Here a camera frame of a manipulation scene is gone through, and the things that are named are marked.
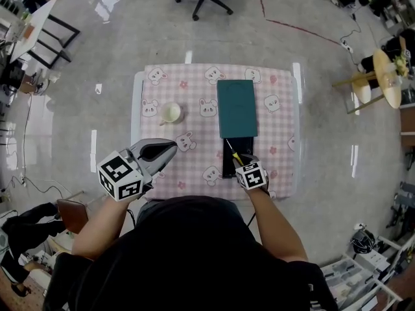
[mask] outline round yellow table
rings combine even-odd
[[[340,86],[343,84],[350,84],[353,88],[353,92],[356,94],[356,97],[362,102],[362,105],[359,107],[348,111],[348,114],[359,111],[366,106],[385,98],[388,104],[393,108],[398,109],[401,105],[402,94],[401,86],[397,84],[397,73],[393,69],[390,71],[390,58],[383,52],[381,49],[377,49],[373,54],[373,66],[375,67],[374,71],[371,71],[367,74],[355,73],[353,74],[350,80],[345,80],[333,84],[333,87]],[[382,94],[376,98],[371,99],[371,92],[368,81],[377,80],[379,87],[382,90]]]

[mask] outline hand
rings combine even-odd
[[[134,200],[140,199],[144,194],[145,194],[145,192],[142,193],[142,194],[135,194],[133,196],[124,198],[122,200],[119,200],[118,202],[115,199],[113,199],[110,194],[107,194],[106,199],[113,201],[115,204],[119,205],[120,207],[128,207],[128,205],[130,205],[130,203],[132,203]]]
[[[241,158],[242,162],[244,163],[244,166],[252,164],[252,163],[256,163],[259,161],[258,157],[256,157],[255,155],[249,155],[249,154],[240,154],[239,157]],[[238,160],[236,160],[235,158],[233,158],[233,165],[236,168],[241,168],[241,164],[238,162]],[[262,185],[260,187],[254,188],[254,189],[250,189],[250,190],[246,190],[244,187],[241,186],[241,188],[243,188],[245,190],[245,192],[249,195],[249,197],[255,193],[255,192],[265,192],[268,196],[270,195],[270,193],[268,192],[268,186],[270,184],[270,180],[268,178],[268,174],[267,171],[263,168],[264,171],[264,175],[265,175],[265,180],[267,182],[267,184]]]

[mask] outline black and white marker cube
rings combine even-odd
[[[407,60],[410,60],[410,51],[409,51],[408,49],[405,49],[405,50],[403,51],[403,55],[405,55],[405,58],[406,58]]]
[[[117,202],[143,192],[143,176],[117,151],[98,165],[99,183]]]
[[[265,171],[260,161],[236,168],[236,176],[239,184],[246,190],[258,188],[267,183]]]

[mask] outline screwdriver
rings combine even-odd
[[[229,143],[229,140],[226,139],[226,142],[228,143],[229,147],[231,148],[232,151],[232,156],[238,160],[238,162],[241,164],[241,166],[244,165],[244,163],[242,162],[241,158],[239,157],[238,153],[232,148],[231,144]]]

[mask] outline wire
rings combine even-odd
[[[29,178],[25,178],[25,181],[29,181],[31,184],[33,184],[33,187],[35,187],[39,192],[41,192],[42,194],[45,194],[46,192],[48,192],[49,190],[51,190],[52,188],[55,188],[58,192],[59,195],[61,197],[61,199],[63,199],[64,197],[62,196],[62,193],[60,192],[60,190],[58,189],[58,187],[55,187],[54,185],[51,185],[49,188],[47,188],[45,191],[40,190],[39,188],[37,188],[37,186],[29,179]]]
[[[30,115],[30,109],[32,107],[32,100],[33,96],[30,94],[30,104],[29,104],[29,110],[27,111],[27,118],[26,118],[26,124],[25,124],[25,132],[23,134],[23,179],[26,178],[26,159],[25,159],[25,139],[26,139],[26,128],[27,128],[27,122],[29,121],[29,115]]]
[[[19,184],[21,184],[20,183],[20,180],[17,177],[15,177],[15,175],[13,175],[12,176],[12,179],[8,183],[7,187],[5,187],[4,189],[2,189],[3,192],[6,191],[9,188],[10,184],[12,185],[13,189],[16,188],[16,184],[14,183],[13,179],[16,179],[19,182]]]
[[[13,129],[12,128],[9,128],[8,129],[8,132],[10,133],[10,132],[13,132]],[[14,150],[12,153],[10,153],[9,151],[8,151],[8,141],[10,140],[10,138],[8,138],[7,139],[7,144],[6,144],[6,152],[7,152],[7,155],[8,156],[12,156],[12,155],[14,155],[14,154],[16,154],[16,169],[15,170],[17,170],[18,168],[19,168],[19,156],[18,156],[18,152],[16,151],[16,150]]]
[[[340,38],[340,42],[341,43],[343,43],[343,39],[344,38],[350,37],[353,33],[356,32],[356,33],[360,34],[362,32],[361,26],[357,23],[357,21],[356,21],[356,15],[355,15],[360,10],[360,8],[362,8],[362,6],[360,6],[354,13],[352,13],[352,17],[351,17],[352,20],[354,20],[354,22],[356,22],[356,24],[357,24],[357,26],[358,26],[359,29],[358,30],[353,29],[352,32],[350,32],[348,35],[341,37]],[[355,60],[353,59],[352,53],[349,50],[347,50],[347,51],[350,54],[350,58],[351,58],[351,61],[353,62],[353,65],[358,65],[358,63],[356,63]]]
[[[132,220],[132,224],[135,227],[136,226],[136,219],[134,218],[134,213],[130,209],[128,209],[127,212],[130,214],[131,220]]]
[[[16,212],[16,214],[19,215],[19,213],[16,210],[11,210],[11,211],[8,211],[6,214],[0,216],[0,219],[4,218],[5,216],[9,215],[12,212]]]
[[[247,227],[249,227],[249,225],[251,224],[252,220],[255,218],[256,215],[257,215],[257,213],[254,212],[254,214],[251,217],[251,220],[249,220],[248,224],[246,225]]]

